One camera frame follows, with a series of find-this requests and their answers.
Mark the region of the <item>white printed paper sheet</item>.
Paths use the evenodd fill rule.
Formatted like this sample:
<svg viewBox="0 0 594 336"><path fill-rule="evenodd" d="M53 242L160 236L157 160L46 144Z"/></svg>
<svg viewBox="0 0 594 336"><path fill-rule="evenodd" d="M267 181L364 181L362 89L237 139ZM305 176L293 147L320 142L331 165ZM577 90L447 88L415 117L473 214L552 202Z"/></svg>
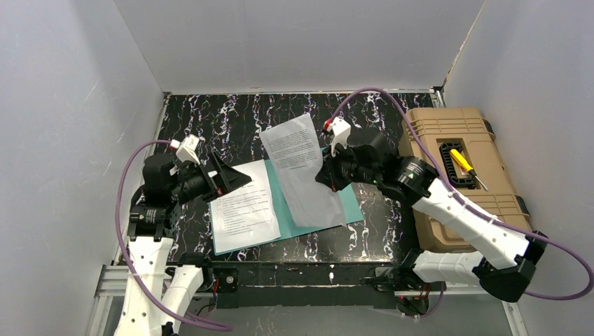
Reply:
<svg viewBox="0 0 594 336"><path fill-rule="evenodd" d="M240 164L235 169L251 177L251 182L209 204L216 255L281 237L265 161Z"/></svg>

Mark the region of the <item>white printed paper stack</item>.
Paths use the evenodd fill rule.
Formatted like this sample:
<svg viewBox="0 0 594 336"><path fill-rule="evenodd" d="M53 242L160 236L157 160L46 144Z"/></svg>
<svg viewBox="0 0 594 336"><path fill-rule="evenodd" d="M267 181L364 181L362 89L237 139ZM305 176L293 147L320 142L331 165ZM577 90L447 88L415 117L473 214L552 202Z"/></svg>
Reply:
<svg viewBox="0 0 594 336"><path fill-rule="evenodd" d="M347 223L339 194L315 181L323 159L310 114L267 129L260 139L298 227L333 228Z"/></svg>

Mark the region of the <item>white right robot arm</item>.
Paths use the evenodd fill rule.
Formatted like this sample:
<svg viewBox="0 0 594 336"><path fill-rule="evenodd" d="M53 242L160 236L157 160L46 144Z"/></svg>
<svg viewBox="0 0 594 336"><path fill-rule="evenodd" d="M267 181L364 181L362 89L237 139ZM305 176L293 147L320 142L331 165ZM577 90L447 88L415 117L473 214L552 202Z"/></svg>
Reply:
<svg viewBox="0 0 594 336"><path fill-rule="evenodd" d="M415 286L450 282L480 286L491 296L517 302L530 284L546 243L494 224L495 217L446 188L435 168L414 156L389 149L382 134L349 146L349 131L327 131L331 145L322 151L315 180L337 192L351 183L367 183L390 199L424 213L455 231L474 247L472 253L409 251L392 276Z"/></svg>

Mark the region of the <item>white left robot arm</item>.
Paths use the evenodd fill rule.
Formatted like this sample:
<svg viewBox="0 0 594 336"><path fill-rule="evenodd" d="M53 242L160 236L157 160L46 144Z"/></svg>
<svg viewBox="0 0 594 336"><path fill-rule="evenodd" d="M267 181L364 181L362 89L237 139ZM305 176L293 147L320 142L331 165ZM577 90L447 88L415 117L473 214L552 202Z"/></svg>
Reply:
<svg viewBox="0 0 594 336"><path fill-rule="evenodd" d="M116 335L177 335L182 323L216 331L229 331L222 323L188 318L193 296L208 275L202 253L181 256L167 263L173 247L174 226L182 205L192 200L211 202L251 182L212 153L214 173L193 159L178 164L171 153L144 161L144 184L135 192L128 219L128 242L123 249L129 268Z"/></svg>

